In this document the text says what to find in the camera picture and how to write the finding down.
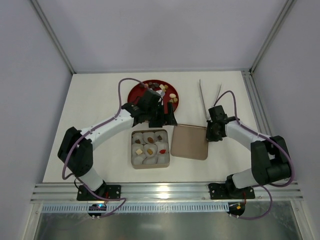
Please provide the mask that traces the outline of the white paper cup top middle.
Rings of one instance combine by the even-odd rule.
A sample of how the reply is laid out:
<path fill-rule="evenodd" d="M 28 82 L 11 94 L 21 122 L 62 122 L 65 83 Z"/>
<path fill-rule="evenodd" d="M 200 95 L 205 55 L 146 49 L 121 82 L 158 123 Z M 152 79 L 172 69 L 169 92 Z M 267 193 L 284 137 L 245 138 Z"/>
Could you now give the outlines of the white paper cup top middle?
<path fill-rule="evenodd" d="M 151 145 L 153 145 L 154 143 L 148 142 L 147 138 L 149 138 L 149 137 L 153 138 L 154 143 L 155 143 L 155 142 L 156 142 L 155 133 L 154 133 L 154 132 L 144 132 L 144 133 L 143 133 L 143 140 L 144 140 L 144 142 L 145 142 L 146 144 L 151 144 Z"/>

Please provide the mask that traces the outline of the aluminium rail right side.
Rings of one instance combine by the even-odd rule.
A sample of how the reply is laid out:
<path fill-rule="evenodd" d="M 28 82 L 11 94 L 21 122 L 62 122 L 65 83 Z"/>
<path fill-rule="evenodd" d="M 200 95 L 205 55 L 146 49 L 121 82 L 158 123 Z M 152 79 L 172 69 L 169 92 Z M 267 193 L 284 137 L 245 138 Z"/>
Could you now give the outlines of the aluminium rail right side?
<path fill-rule="evenodd" d="M 272 136 L 274 133 L 268 121 L 260 93 L 255 83 L 255 79 L 249 70 L 244 70 L 241 72 L 241 74 L 257 128 L 259 132 Z"/>

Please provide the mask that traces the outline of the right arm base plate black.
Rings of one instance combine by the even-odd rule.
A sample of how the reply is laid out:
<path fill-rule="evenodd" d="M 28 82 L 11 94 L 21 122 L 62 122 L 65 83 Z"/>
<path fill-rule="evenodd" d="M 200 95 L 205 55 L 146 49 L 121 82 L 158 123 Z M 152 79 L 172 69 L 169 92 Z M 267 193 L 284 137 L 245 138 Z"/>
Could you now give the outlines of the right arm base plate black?
<path fill-rule="evenodd" d="M 252 187 L 236 188 L 228 183 L 209 183 L 208 190 L 211 200 L 251 200 L 256 197 Z"/>

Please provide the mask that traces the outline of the metal tongs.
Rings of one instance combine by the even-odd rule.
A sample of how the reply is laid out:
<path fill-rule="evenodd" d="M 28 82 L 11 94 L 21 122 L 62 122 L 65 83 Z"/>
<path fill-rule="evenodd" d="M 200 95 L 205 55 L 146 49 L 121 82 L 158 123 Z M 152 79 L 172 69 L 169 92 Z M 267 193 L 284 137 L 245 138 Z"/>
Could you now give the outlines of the metal tongs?
<path fill-rule="evenodd" d="M 214 98 L 212 98 L 211 96 L 207 95 L 207 91 L 205 90 L 203 81 L 201 79 L 199 79 L 198 81 L 200 102 L 201 102 L 202 111 L 206 121 L 211 119 L 209 114 L 209 108 L 213 107 L 217 102 L 222 91 L 222 85 L 223 85 L 222 83 L 218 85 L 217 90 L 215 91 L 215 96 Z"/>

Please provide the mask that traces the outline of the white paper cup middle left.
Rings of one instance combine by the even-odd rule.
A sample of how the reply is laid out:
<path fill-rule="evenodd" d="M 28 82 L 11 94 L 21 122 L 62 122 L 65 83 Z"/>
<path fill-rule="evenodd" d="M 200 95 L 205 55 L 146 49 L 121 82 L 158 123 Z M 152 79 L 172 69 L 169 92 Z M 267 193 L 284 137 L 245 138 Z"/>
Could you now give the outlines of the white paper cup middle left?
<path fill-rule="evenodd" d="M 134 143 L 132 146 L 131 146 L 131 153 L 133 156 L 137 156 L 136 154 L 136 150 L 138 149 L 141 149 L 144 153 L 144 146 L 142 144 L 137 144 L 137 143 Z"/>

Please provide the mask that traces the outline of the gold tin lid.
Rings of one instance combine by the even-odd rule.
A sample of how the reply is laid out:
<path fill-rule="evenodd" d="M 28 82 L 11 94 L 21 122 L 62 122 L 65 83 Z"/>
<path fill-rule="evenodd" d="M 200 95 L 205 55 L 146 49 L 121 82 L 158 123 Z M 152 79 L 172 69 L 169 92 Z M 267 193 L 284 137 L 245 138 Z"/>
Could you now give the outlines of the gold tin lid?
<path fill-rule="evenodd" d="M 207 128 L 179 124 L 173 128 L 171 155 L 174 157 L 204 161 L 208 157 Z"/>

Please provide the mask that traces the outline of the aluminium frame post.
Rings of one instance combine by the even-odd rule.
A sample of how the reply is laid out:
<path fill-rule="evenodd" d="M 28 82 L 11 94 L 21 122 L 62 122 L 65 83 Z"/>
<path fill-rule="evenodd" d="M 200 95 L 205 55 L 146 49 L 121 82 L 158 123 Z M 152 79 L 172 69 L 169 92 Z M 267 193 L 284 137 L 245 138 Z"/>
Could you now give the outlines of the aluminium frame post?
<path fill-rule="evenodd" d="M 60 57 L 62 58 L 64 64 L 66 65 L 66 67 L 68 68 L 69 72 L 74 75 L 76 74 L 76 71 L 74 69 L 74 67 L 72 66 L 65 50 L 63 49 L 54 29 L 52 28 L 45 12 L 43 11 L 40 3 L 38 0 L 29 0 L 32 8 L 35 11 L 35 14 L 37 15 L 37 17 L 39 18 L 41 24 L 43 25 L 46 33 L 48 34 L 51 42 L 53 43 L 55 49 L 57 50 L 57 52 L 59 53 Z"/>
<path fill-rule="evenodd" d="M 283 7 L 281 8 L 278 16 L 276 17 L 270 31 L 268 32 L 266 39 L 264 40 L 256 58 L 254 59 L 251 68 L 249 69 L 249 72 L 251 75 L 254 74 L 256 69 L 258 68 L 260 62 L 264 58 L 265 54 L 267 53 L 268 49 L 270 48 L 271 44 L 275 40 L 278 32 L 282 28 L 286 18 L 290 14 L 291 10 L 293 9 L 296 0 L 286 0 Z"/>

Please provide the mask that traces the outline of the aluminium frame post right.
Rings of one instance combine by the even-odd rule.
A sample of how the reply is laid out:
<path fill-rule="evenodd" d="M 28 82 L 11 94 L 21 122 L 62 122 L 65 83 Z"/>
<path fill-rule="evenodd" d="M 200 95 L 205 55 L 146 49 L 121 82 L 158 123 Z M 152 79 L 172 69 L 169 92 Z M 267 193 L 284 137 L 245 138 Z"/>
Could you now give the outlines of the aluminium frame post right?
<path fill-rule="evenodd" d="M 296 0 L 286 0 L 283 7 L 281 8 L 278 16 L 276 17 L 270 31 L 268 32 L 266 39 L 264 40 L 256 58 L 254 59 L 251 68 L 249 69 L 249 72 L 251 75 L 254 74 L 256 69 L 258 68 L 260 62 L 264 58 L 265 54 L 267 53 L 268 49 L 270 48 L 271 44 L 275 40 L 278 32 L 282 28 L 286 18 L 290 14 L 291 10 L 293 9 Z"/>

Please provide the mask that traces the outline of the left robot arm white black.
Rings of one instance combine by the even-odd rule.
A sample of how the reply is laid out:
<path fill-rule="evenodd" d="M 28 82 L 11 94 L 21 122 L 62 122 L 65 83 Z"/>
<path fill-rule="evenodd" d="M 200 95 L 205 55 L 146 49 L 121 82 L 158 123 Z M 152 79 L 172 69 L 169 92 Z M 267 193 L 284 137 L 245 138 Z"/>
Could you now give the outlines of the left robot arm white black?
<path fill-rule="evenodd" d="M 68 179 L 66 170 L 70 170 L 70 175 L 82 183 L 84 189 L 78 191 L 81 197 L 112 199 L 109 186 L 93 167 L 93 152 L 118 133 L 144 122 L 150 128 L 177 125 L 172 102 L 165 102 L 160 93 L 147 89 L 137 101 L 120 104 L 115 115 L 100 123 L 82 130 L 69 128 L 57 153 L 63 162 L 62 179 Z"/>

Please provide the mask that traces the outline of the brown oval chocolate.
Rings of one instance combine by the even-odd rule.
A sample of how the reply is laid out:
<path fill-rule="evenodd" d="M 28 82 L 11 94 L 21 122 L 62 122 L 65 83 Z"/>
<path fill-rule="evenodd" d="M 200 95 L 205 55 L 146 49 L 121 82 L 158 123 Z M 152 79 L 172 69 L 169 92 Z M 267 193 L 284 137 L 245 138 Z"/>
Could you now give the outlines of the brown oval chocolate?
<path fill-rule="evenodd" d="M 154 143 L 154 139 L 153 139 L 152 137 L 148 137 L 147 140 L 148 140 L 148 142 L 151 143 L 151 144 Z"/>

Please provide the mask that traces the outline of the white square chocolate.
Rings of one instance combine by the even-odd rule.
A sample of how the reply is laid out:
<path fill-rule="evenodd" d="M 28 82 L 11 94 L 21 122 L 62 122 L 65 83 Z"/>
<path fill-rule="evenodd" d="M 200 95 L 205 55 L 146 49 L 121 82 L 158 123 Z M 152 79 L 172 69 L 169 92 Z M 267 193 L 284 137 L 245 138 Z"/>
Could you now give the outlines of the white square chocolate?
<path fill-rule="evenodd" d="M 140 155 L 140 154 L 143 153 L 143 151 L 141 149 L 137 149 L 135 152 L 136 152 L 137 155 Z"/>

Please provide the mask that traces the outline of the aluminium frame post left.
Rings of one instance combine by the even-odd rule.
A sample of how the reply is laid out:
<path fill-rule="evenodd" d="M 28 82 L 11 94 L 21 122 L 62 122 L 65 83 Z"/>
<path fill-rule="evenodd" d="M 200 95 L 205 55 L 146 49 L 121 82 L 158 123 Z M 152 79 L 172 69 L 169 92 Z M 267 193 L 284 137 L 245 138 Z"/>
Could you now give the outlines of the aluminium frame post left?
<path fill-rule="evenodd" d="M 76 74 L 76 71 L 74 69 L 74 67 L 72 66 L 65 50 L 63 49 L 54 29 L 52 28 L 45 12 L 43 11 L 40 3 L 38 0 L 29 0 L 32 8 L 35 11 L 35 14 L 37 15 L 37 17 L 39 18 L 41 24 L 43 25 L 46 33 L 48 34 L 51 42 L 53 43 L 55 49 L 57 50 L 57 52 L 59 53 L 60 57 L 62 58 L 64 64 L 66 65 L 66 67 L 68 68 L 69 72 L 74 75 Z"/>

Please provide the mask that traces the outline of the aluminium rail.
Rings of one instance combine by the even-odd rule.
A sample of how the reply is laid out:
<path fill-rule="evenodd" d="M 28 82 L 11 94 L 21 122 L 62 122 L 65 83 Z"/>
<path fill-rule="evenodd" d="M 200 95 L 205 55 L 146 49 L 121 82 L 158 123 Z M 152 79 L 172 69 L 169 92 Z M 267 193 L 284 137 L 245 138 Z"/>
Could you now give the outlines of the aluminium rail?
<path fill-rule="evenodd" d="M 211 202 L 208 182 L 120 183 L 121 197 L 132 203 Z M 302 201 L 303 194 L 295 181 L 278 188 L 266 186 L 273 201 Z M 74 203 L 77 189 L 73 183 L 36 184 L 30 203 Z"/>
<path fill-rule="evenodd" d="M 244 70 L 241 72 L 241 74 L 257 128 L 259 132 L 272 136 L 274 133 L 268 121 L 260 93 L 255 83 L 255 79 L 249 70 Z"/>

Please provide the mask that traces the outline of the white paper cup top left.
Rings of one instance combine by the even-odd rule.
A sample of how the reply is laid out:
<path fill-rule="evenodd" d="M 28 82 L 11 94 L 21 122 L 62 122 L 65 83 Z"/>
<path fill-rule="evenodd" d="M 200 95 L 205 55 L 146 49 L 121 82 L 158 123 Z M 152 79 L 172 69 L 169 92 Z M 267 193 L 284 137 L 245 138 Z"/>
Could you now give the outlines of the white paper cup top left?
<path fill-rule="evenodd" d="M 144 142 L 144 139 L 143 139 L 143 134 L 141 132 L 137 132 L 137 133 L 134 133 L 132 135 L 132 143 L 135 144 L 135 140 L 140 140 L 141 141 L 141 145 L 144 145 L 145 142 Z"/>

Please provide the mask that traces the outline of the white paper cup bottom left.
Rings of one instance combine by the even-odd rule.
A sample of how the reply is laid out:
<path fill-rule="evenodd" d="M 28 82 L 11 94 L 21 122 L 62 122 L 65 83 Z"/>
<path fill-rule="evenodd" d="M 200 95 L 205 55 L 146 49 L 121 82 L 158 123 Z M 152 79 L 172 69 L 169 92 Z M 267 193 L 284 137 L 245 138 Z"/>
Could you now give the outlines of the white paper cup bottom left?
<path fill-rule="evenodd" d="M 146 159 L 146 155 L 145 154 L 140 154 L 140 155 L 136 155 L 133 156 L 131 159 L 131 163 L 133 166 L 139 166 L 143 164 L 143 161 Z"/>

